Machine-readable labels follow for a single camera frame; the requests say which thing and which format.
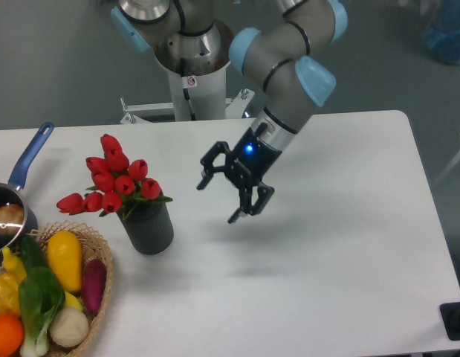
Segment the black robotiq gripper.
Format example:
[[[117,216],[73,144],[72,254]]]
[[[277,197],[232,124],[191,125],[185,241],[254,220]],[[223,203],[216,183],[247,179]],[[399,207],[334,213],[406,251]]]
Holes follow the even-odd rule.
[[[262,179],[282,151],[262,140],[265,130],[249,128],[231,151],[226,141],[217,141],[200,160],[203,171],[197,190],[203,190],[216,173],[224,170],[226,178],[239,189],[239,206],[227,220],[229,224],[243,216],[260,214],[275,192]],[[220,154],[226,155],[225,164],[215,166]]]

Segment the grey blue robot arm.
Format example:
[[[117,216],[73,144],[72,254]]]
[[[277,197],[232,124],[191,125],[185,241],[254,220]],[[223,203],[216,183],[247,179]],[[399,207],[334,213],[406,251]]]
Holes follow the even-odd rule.
[[[167,72],[177,121],[222,119],[226,70],[232,65],[268,96],[268,103],[234,147],[219,141],[201,159],[199,188],[223,173],[239,192],[233,219],[259,214],[273,195],[263,177],[324,105],[334,76],[314,60],[348,25],[338,1],[279,1],[284,22],[263,33],[232,33],[209,1],[119,1],[111,18],[136,51],[153,51]]]

